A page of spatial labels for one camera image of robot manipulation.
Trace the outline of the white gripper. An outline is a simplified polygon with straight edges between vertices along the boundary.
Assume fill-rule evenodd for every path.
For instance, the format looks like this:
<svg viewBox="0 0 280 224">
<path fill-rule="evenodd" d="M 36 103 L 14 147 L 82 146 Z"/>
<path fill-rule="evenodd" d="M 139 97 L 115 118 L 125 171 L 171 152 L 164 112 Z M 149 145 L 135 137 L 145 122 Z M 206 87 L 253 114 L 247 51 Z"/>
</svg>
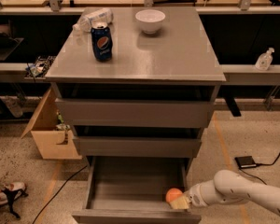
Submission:
<svg viewBox="0 0 280 224">
<path fill-rule="evenodd" d="M 201 187 L 201 184 L 194 185 L 184 192 L 184 196 L 170 201 L 171 207 L 175 210 L 186 210 L 189 209 L 189 206 L 206 207 L 207 203 L 203 199 Z"/>
</svg>

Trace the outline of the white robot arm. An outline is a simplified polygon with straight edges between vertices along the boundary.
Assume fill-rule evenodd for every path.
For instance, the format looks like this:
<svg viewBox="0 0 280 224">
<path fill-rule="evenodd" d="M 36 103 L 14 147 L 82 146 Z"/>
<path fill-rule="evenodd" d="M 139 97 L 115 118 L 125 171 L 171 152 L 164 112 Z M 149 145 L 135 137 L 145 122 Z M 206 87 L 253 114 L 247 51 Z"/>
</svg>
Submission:
<svg viewBox="0 0 280 224">
<path fill-rule="evenodd" d="M 280 216 L 280 188 L 250 181 L 229 170 L 218 171 L 211 180 L 186 191 L 169 189 L 165 200 L 175 210 L 252 202 Z"/>
</svg>

